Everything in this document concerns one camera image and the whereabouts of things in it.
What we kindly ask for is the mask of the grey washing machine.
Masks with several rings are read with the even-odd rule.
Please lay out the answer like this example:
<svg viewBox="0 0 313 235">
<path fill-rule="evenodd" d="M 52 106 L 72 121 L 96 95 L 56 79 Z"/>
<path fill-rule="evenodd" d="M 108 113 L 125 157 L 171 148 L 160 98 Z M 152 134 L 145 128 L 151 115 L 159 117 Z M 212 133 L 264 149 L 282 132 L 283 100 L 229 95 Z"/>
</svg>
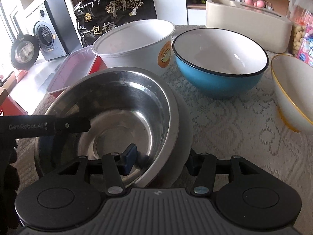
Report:
<svg viewBox="0 0 313 235">
<path fill-rule="evenodd" d="M 26 15 L 28 33 L 38 41 L 45 60 L 82 48 L 65 0 L 34 0 Z"/>
</svg>

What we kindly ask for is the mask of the beige tissue box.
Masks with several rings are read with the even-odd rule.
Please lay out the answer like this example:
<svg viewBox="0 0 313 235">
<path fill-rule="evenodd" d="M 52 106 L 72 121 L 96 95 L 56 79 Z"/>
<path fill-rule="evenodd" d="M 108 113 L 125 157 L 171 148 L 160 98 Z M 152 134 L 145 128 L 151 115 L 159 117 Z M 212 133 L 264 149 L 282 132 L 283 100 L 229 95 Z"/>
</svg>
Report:
<svg viewBox="0 0 313 235">
<path fill-rule="evenodd" d="M 288 49 L 292 22 L 281 14 L 230 0 L 207 0 L 206 14 L 208 28 L 238 32 L 277 54 Z"/>
</svg>

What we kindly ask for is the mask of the blue enamel bowl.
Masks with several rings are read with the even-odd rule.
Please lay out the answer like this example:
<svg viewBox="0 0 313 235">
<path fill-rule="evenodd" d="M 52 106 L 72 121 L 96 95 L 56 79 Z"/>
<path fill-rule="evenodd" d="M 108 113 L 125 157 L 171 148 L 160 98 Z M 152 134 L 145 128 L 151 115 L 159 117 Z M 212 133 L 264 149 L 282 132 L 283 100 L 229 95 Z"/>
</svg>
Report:
<svg viewBox="0 0 313 235">
<path fill-rule="evenodd" d="M 172 49 L 187 81 L 214 99 L 228 99 L 249 91 L 269 65 L 261 45 L 225 29 L 183 32 L 174 39 Z"/>
</svg>

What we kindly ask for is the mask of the stainless steel bowl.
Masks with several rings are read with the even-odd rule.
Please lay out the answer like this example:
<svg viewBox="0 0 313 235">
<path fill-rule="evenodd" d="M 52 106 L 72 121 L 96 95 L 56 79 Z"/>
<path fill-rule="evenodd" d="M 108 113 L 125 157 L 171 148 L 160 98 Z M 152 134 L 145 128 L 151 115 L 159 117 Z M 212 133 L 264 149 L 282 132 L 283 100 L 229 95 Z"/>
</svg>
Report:
<svg viewBox="0 0 313 235">
<path fill-rule="evenodd" d="M 85 155 L 90 160 L 120 154 L 130 144 L 137 160 L 122 181 L 126 187 L 170 187 L 192 144 L 192 120 L 177 91 L 144 69 L 106 69 L 79 80 L 48 108 L 61 118 L 86 117 L 85 133 L 39 137 L 34 161 L 38 176 Z"/>
</svg>

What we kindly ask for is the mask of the white paper bucket bowl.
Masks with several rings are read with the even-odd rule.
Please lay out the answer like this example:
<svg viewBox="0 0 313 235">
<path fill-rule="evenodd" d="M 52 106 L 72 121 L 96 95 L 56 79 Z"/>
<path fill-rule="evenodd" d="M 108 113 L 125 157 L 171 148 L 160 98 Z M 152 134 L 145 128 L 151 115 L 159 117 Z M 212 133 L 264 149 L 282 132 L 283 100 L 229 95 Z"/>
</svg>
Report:
<svg viewBox="0 0 313 235">
<path fill-rule="evenodd" d="M 136 67 L 161 76 L 170 65 L 175 30 L 176 26 L 166 20 L 126 23 L 99 37 L 92 45 L 92 51 L 109 69 Z"/>
</svg>

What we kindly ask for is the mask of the large clear snack jar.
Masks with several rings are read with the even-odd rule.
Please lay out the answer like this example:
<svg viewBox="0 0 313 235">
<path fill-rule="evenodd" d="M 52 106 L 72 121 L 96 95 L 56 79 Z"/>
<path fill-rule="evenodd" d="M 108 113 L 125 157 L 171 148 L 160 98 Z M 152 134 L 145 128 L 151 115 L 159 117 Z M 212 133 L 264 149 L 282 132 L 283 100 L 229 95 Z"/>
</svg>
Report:
<svg viewBox="0 0 313 235">
<path fill-rule="evenodd" d="M 288 51 L 297 56 L 307 25 L 312 25 L 312 0 L 290 0 L 287 18 L 292 22 Z"/>
</svg>

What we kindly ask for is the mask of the pink earmuffs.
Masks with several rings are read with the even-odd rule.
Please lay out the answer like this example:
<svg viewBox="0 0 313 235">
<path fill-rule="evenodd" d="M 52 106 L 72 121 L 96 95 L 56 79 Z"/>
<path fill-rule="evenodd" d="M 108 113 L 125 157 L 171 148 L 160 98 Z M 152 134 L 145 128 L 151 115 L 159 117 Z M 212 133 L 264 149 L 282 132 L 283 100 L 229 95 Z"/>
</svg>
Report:
<svg viewBox="0 0 313 235">
<path fill-rule="evenodd" d="M 257 0 L 257 1 L 254 1 L 254 0 L 244 0 L 244 2 L 247 5 L 254 6 L 254 7 L 260 7 L 260 8 L 264 8 L 265 5 L 266 5 L 264 0 Z"/>
</svg>

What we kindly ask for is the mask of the white gold-rimmed bowl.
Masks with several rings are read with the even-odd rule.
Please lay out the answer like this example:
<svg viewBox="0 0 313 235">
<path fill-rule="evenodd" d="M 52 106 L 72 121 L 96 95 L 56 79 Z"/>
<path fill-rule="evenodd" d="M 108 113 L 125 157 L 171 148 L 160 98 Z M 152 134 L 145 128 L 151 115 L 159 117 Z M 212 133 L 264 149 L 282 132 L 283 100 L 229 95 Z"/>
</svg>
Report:
<svg viewBox="0 0 313 235">
<path fill-rule="evenodd" d="M 271 60 L 279 114 L 294 132 L 312 134 L 312 67 L 287 54 Z"/>
</svg>

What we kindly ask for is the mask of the white lace tablecloth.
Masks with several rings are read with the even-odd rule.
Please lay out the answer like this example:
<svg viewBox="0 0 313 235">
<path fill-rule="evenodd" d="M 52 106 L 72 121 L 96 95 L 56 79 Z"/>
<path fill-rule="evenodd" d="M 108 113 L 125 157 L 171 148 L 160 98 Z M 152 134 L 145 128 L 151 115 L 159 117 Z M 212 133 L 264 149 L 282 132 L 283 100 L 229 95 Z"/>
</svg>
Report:
<svg viewBox="0 0 313 235">
<path fill-rule="evenodd" d="M 75 157 L 20 191 L 22 234 L 312 234 L 312 136 L 280 120 L 271 60 L 251 90 L 210 98 L 177 63 L 160 76 L 185 101 L 191 149 L 217 157 L 209 195 L 186 162 L 170 187 L 106 195 L 102 158 Z"/>
</svg>

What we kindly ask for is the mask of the black snack bag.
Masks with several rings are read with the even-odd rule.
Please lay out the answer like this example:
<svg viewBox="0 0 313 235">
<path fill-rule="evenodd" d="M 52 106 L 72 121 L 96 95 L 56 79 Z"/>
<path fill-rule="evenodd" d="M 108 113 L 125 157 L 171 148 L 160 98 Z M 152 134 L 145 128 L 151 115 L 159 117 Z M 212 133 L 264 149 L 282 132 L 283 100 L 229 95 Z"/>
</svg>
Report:
<svg viewBox="0 0 313 235">
<path fill-rule="evenodd" d="M 154 0 L 85 0 L 74 6 L 74 15 L 83 47 L 125 23 L 157 18 Z"/>
</svg>

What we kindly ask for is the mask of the pink marshmallow bag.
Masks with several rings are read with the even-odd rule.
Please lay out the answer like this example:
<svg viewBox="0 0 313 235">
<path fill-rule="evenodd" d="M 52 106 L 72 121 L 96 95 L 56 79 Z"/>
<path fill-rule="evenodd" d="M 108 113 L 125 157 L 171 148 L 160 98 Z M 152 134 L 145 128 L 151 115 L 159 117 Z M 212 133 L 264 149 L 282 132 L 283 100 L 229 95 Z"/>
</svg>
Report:
<svg viewBox="0 0 313 235">
<path fill-rule="evenodd" d="M 313 66 L 313 29 L 307 25 L 303 42 L 300 46 L 297 58 L 304 61 L 311 67 Z"/>
</svg>

